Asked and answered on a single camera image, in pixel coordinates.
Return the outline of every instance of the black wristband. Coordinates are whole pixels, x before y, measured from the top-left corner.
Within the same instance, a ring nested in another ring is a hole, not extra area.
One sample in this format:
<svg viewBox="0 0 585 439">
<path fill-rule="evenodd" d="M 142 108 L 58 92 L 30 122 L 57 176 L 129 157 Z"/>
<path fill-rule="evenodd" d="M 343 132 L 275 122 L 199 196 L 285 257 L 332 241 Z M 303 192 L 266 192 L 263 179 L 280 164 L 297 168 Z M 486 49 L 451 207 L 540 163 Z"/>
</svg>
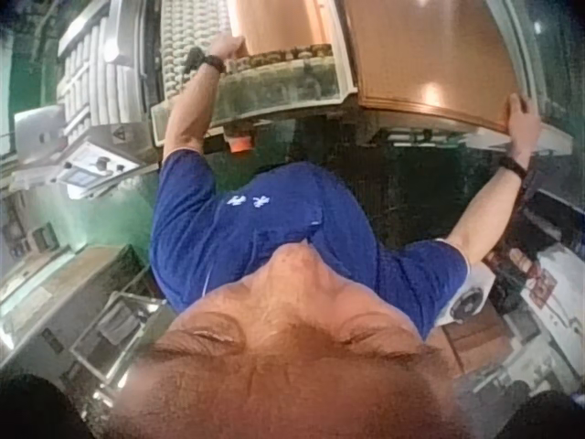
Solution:
<svg viewBox="0 0 585 439">
<path fill-rule="evenodd" d="M 211 67 L 215 67 L 219 73 L 226 72 L 226 64 L 220 57 L 216 57 L 215 55 L 207 55 L 205 59 L 203 59 L 203 62 L 205 64 L 209 64 Z"/>
<path fill-rule="evenodd" d="M 516 160 L 508 156 L 502 157 L 500 160 L 500 167 L 504 167 L 505 169 L 512 171 L 517 176 L 519 176 L 522 181 L 526 180 L 528 176 L 528 171 L 519 165 Z"/>
</svg>

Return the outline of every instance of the copper panel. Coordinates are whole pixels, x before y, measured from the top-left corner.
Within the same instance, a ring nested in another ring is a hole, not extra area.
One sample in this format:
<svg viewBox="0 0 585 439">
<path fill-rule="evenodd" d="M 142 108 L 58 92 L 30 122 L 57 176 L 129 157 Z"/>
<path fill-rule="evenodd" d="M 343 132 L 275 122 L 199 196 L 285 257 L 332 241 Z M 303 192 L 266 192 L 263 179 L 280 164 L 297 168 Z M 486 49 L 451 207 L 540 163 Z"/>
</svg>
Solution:
<svg viewBox="0 0 585 439">
<path fill-rule="evenodd" d="M 505 132 L 518 90 L 484 0 L 344 0 L 359 102 Z"/>
<path fill-rule="evenodd" d="M 318 0 L 231 0 L 229 18 L 250 55 L 330 43 Z"/>
</svg>

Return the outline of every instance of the forehead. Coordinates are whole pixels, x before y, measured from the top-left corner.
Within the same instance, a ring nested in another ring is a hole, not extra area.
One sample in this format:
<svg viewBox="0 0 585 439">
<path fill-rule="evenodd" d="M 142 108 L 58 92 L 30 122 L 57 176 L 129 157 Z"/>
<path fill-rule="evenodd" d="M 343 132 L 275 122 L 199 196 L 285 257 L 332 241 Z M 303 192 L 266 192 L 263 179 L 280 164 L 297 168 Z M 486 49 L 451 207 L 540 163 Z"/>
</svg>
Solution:
<svg viewBox="0 0 585 439">
<path fill-rule="evenodd" d="M 438 411 L 431 388 L 416 370 L 379 359 L 246 358 L 223 367 L 167 363 L 142 373 L 140 386 L 157 394 L 134 394 L 133 412 L 166 413 L 177 428 L 182 425 L 180 430 L 194 420 L 212 423 L 221 413 L 233 425 L 257 432 L 273 423 L 275 432 L 302 428 L 365 437 L 365 425 L 420 423 L 422 412 Z"/>
</svg>

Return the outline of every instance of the man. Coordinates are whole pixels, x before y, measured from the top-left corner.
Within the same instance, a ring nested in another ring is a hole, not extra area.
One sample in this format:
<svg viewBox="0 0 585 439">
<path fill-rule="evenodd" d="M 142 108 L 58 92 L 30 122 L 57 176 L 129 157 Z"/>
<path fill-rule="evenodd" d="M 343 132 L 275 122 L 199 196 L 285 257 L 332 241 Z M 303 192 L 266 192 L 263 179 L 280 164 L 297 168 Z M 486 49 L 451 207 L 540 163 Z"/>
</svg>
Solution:
<svg viewBox="0 0 585 439">
<path fill-rule="evenodd" d="M 176 102 L 154 215 L 152 266 L 179 318 L 130 374 L 124 437 L 466 436 L 423 340 L 502 236 L 540 131 L 510 98 L 510 160 L 444 240 L 390 252 L 350 192 L 293 164 L 217 195 L 203 157 L 220 36 Z"/>
</svg>

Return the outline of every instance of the blue shirt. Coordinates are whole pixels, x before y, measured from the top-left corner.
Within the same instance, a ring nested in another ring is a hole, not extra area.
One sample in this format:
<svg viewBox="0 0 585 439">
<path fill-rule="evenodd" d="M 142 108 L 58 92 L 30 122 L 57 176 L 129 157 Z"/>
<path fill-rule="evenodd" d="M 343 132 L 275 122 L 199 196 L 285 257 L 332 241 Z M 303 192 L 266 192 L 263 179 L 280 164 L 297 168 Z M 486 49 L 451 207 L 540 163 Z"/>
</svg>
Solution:
<svg viewBox="0 0 585 439">
<path fill-rule="evenodd" d="M 254 273 L 283 244 L 303 240 L 337 273 L 409 316 L 422 337 L 468 274 L 459 251 L 441 241 L 385 249 L 349 190 L 318 166 L 283 166 L 217 194 L 204 157 L 180 150 L 167 158 L 151 264 L 175 311 Z"/>
</svg>

